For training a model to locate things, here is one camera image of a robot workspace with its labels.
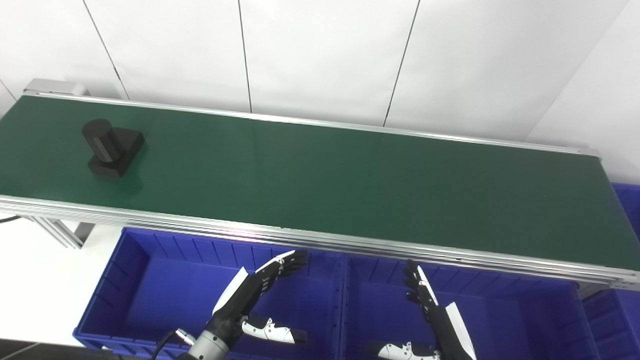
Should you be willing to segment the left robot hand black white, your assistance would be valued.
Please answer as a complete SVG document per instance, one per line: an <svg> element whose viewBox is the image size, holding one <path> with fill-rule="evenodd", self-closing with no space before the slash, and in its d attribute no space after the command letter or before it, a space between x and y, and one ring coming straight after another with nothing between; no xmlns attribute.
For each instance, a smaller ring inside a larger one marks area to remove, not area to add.
<svg viewBox="0 0 640 360"><path fill-rule="evenodd" d="M274 256L253 273L241 268L218 298L205 330L231 349L242 335L284 344L304 344L307 332L253 314L258 300L279 278L291 276L307 265L306 250L291 250Z"/></svg>

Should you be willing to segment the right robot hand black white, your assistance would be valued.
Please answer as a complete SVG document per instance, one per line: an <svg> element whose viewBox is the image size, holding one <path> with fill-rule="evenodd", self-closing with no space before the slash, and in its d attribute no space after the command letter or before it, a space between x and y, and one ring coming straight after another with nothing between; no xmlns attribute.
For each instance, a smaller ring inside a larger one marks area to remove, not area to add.
<svg viewBox="0 0 640 360"><path fill-rule="evenodd" d="M475 360L473 341L457 304L439 303L421 265L413 259L403 268L406 298L418 305L434 334L435 344L422 342L370 341L366 353L382 360Z"/></svg>

